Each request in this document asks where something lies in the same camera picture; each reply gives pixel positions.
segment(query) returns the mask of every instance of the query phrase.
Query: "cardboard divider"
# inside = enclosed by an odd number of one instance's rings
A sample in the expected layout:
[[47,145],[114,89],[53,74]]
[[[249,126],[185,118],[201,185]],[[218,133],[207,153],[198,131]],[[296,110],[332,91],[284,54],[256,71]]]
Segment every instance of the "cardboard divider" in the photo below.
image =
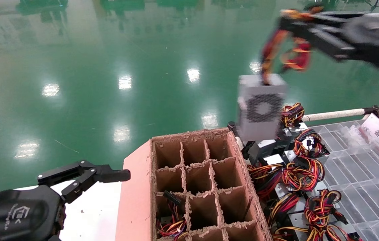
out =
[[157,169],[160,168],[173,168],[180,164],[180,150],[181,143],[174,142],[156,142],[154,144],[154,151],[157,160]]
[[222,230],[210,230],[208,233],[203,234],[201,237],[198,234],[192,235],[192,241],[223,241]]
[[224,161],[213,163],[215,182],[218,189],[241,186],[242,182],[236,168],[236,159],[227,158]]
[[223,160],[230,157],[226,136],[218,136],[212,139],[206,139],[210,151],[210,159]]
[[212,182],[209,176],[210,163],[200,163],[199,167],[186,168],[186,191],[196,195],[199,192],[210,191]]
[[192,163],[202,163],[208,160],[207,151],[204,148],[204,139],[198,139],[195,142],[182,142],[183,144],[183,161],[185,166]]
[[164,191],[182,200],[188,235],[178,241],[269,241],[262,208],[232,132],[200,130],[152,138],[151,240],[161,237],[156,218],[171,216]]
[[189,209],[191,210],[189,214],[191,230],[217,225],[215,195],[189,199]]
[[[178,207],[178,219],[182,219],[183,215],[185,214],[185,196],[183,194],[174,193],[177,198],[179,198],[182,201],[182,205]],[[167,224],[171,222],[171,208],[173,206],[169,207],[169,202],[166,197],[163,196],[162,192],[157,192],[156,195],[156,218],[159,218],[160,221],[162,221],[163,224]]]
[[183,192],[182,168],[165,168],[156,171],[157,191]]
[[252,200],[249,203],[243,186],[219,193],[219,204],[223,210],[226,224],[252,221],[254,215],[252,211],[249,209],[246,215],[245,212],[248,206],[252,206],[253,202],[256,202],[256,200]]
[[263,241],[263,233],[253,222],[247,225],[235,225],[226,228],[229,241]]
[[[180,217],[185,213],[185,195],[179,194],[179,193],[174,193],[174,195],[179,198],[180,201],[182,201],[182,205],[178,207],[178,212]],[[160,218],[163,217],[169,217],[171,216],[171,210],[168,206],[168,199],[163,196],[162,192],[157,192],[156,195],[156,204],[157,204],[157,209],[156,213],[159,215]]]

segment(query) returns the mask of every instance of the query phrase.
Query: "white table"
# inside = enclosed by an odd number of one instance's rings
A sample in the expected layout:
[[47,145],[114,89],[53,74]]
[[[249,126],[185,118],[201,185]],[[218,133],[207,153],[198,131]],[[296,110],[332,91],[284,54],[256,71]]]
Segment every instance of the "white table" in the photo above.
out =
[[[66,181],[51,188],[61,191],[73,181]],[[71,204],[66,205],[67,218],[60,232],[62,241],[114,241],[118,218],[121,182],[94,184]],[[36,186],[16,190],[29,190]]]

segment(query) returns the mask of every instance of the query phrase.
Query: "green epoxy floor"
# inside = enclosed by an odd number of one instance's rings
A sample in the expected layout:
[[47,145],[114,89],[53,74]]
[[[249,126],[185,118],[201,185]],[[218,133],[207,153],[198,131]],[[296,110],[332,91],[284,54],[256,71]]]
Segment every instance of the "green epoxy floor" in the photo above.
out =
[[[329,8],[371,8],[349,2]],[[81,159],[120,168],[152,136],[226,126],[280,9],[307,3],[0,0],[0,190]],[[315,53],[282,77],[306,113],[379,105],[379,70],[364,63]]]

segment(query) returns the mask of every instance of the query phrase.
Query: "white pole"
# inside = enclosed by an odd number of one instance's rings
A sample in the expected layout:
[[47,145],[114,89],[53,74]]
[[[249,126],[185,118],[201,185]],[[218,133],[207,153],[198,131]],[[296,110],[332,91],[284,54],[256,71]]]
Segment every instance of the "white pole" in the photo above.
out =
[[306,114],[303,116],[303,122],[318,121],[320,119],[334,119],[334,118],[349,117],[349,116],[364,115],[364,114],[365,114],[365,110],[362,108],[353,109],[353,110],[345,110],[345,111],[325,112],[325,113],[319,113],[319,114]]

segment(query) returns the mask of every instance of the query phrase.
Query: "plastic grid tray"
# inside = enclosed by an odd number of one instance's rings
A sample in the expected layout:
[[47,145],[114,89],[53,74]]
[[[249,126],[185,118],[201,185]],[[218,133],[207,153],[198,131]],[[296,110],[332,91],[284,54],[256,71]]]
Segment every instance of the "plastic grid tray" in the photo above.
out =
[[348,128],[362,123],[360,120],[311,128],[331,151],[324,163],[324,181],[329,189],[341,191],[339,211],[364,241],[379,241],[379,153],[369,144],[349,138]]

